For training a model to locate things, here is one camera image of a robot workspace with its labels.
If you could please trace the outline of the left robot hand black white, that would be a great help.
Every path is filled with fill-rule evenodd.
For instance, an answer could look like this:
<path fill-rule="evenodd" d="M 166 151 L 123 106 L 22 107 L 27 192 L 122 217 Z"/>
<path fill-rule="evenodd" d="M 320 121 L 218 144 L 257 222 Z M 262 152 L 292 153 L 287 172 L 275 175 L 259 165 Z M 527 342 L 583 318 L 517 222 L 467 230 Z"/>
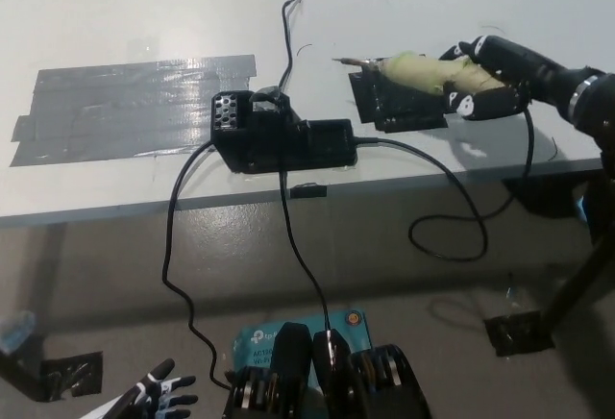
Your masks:
<path fill-rule="evenodd" d="M 177 391 L 196 382 L 195 376 L 171 378 L 175 368 L 173 358 L 165 359 L 153 368 L 138 384 L 138 394 L 123 418 L 189 418 L 190 407 L 198 402 L 193 394 Z"/>

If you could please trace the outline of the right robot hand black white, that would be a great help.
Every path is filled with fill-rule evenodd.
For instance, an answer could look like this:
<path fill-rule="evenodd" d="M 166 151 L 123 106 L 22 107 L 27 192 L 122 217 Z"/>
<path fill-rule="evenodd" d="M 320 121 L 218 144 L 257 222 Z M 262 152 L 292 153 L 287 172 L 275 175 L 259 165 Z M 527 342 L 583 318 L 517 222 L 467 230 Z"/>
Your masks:
<path fill-rule="evenodd" d="M 509 117 L 522 112 L 529 102 L 539 101 L 555 107 L 565 121 L 571 122 L 570 102 L 574 91 L 591 75 L 587 68 L 567 68 L 498 36 L 461 41 L 441 59 L 452 61 L 463 56 L 485 70 L 489 79 L 501 82 L 482 92 L 464 91 L 453 80 L 444 83 L 446 112 L 471 121 Z"/>

